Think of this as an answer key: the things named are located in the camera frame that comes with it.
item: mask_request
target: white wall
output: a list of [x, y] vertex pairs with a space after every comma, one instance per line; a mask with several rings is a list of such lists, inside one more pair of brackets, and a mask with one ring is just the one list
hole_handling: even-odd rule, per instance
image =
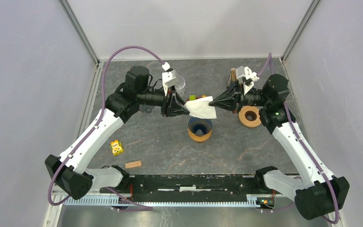
[[75, 138], [94, 65], [57, 0], [0, 0], [0, 227], [38, 227], [44, 160]]
[[363, 1], [322, 1], [287, 73], [314, 150], [350, 183], [348, 225], [363, 226]]
[[[164, 59], [281, 56], [311, 0], [69, 0], [101, 59], [141, 45]], [[128, 50], [117, 59], [149, 59]]]

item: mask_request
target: metal frame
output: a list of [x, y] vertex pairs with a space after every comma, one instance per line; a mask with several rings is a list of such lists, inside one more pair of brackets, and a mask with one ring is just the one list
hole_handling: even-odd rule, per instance
[[[64, 195], [53, 195], [52, 200], [57, 202], [64, 199], [64, 197]], [[48, 205], [42, 227], [56, 227], [61, 216], [62, 207], [62, 204], [59, 206]]]
[[99, 64], [99, 58], [95, 54], [93, 47], [91, 46], [90, 42], [87, 39], [86, 34], [83, 31], [83, 28], [81, 28], [80, 23], [77, 20], [76, 15], [74, 14], [73, 10], [70, 7], [70, 4], [67, 0], [59, 0], [60, 5], [62, 5], [63, 10], [65, 11], [66, 15], [69, 18], [70, 23], [73, 25], [74, 30], [76, 31], [77, 35], [80, 37], [81, 42], [87, 49], [88, 54], [90, 55], [93, 62], [98, 65]]
[[289, 45], [287, 46], [285, 52], [283, 53], [282, 57], [280, 58], [282, 60], [282, 62], [286, 61], [286, 59], [289, 57], [289, 55], [292, 52], [294, 46], [296, 45], [298, 39], [300, 38], [305, 27], [307, 26], [308, 21], [311, 19], [314, 11], [318, 7], [320, 1], [321, 0], [312, 0], [310, 6], [307, 9], [307, 12], [305, 12], [304, 17], [302, 18], [297, 30], [295, 31], [292, 39], [290, 40]]
[[[252, 207], [259, 208], [257, 197], [247, 195], [245, 202], [138, 202], [150, 207]], [[119, 197], [113, 194], [86, 195], [79, 200], [69, 198], [64, 205], [67, 206], [113, 206], [128, 207], [128, 203], [119, 202]]]
[[101, 62], [101, 63], [99, 63], [98, 67], [95, 69], [93, 78], [90, 83], [91, 86], [88, 89], [88, 96], [87, 96], [86, 104], [84, 106], [84, 112], [81, 117], [80, 128], [78, 129], [76, 139], [84, 132], [84, 130], [86, 130], [86, 128], [90, 124], [91, 114], [92, 114], [92, 110], [93, 110], [94, 102], [95, 102], [95, 96], [98, 91], [98, 86], [99, 86], [99, 81], [101, 78], [103, 66], [104, 66], [104, 63]]

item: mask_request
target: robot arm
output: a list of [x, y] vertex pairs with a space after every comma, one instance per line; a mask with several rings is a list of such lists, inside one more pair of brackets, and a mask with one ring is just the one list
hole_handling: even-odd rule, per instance
[[[256, 171], [257, 186], [260, 190], [274, 189], [295, 201], [300, 214], [310, 220], [334, 211], [332, 196], [322, 174], [325, 174], [333, 187], [339, 209], [345, 202], [349, 183], [344, 177], [335, 177], [333, 172], [322, 163], [303, 137], [293, 114], [284, 108], [284, 102], [289, 94], [287, 84], [288, 80], [279, 74], [271, 75], [262, 89], [251, 87], [249, 91], [246, 91], [244, 82], [234, 81], [209, 105], [234, 113], [240, 111], [244, 105], [263, 107], [259, 111], [262, 125], [286, 150], [302, 181], [295, 180], [283, 174], [276, 167], [269, 166]], [[288, 115], [299, 138], [294, 133]], [[301, 142], [308, 148], [314, 160], [319, 163], [321, 170], [317, 168]]]
[[[55, 183], [73, 199], [82, 198], [89, 190], [106, 186], [116, 187], [121, 182], [123, 175], [118, 169], [113, 167], [87, 169], [87, 165], [110, 135], [139, 110], [139, 105], [160, 106], [163, 116], [190, 113], [175, 90], [176, 71], [169, 69], [162, 74], [163, 88], [160, 89], [149, 86], [150, 76], [147, 68], [133, 66], [127, 72], [125, 82], [106, 99], [101, 122], [97, 124], [102, 110], [82, 135], [59, 157], [49, 155], [46, 158], [45, 165], [51, 178], [68, 158], [56, 177]], [[83, 139], [85, 139], [83, 143], [71, 155], [71, 151]]]

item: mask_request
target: yellow cube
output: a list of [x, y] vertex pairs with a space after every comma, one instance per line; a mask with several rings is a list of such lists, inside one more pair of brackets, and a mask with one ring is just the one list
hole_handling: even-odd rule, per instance
[[124, 152], [123, 147], [121, 146], [121, 142], [118, 140], [111, 142], [111, 149], [112, 149], [112, 154], [114, 156], [119, 155]]

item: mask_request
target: clear plastic cup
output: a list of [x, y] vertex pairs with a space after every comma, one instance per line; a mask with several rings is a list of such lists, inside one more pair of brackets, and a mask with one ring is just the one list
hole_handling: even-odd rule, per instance
[[184, 95], [184, 86], [186, 85], [186, 80], [181, 76], [177, 76], [176, 79], [177, 79], [177, 84], [174, 86], [174, 88], [176, 89], [177, 93], [180, 96], [183, 96]]

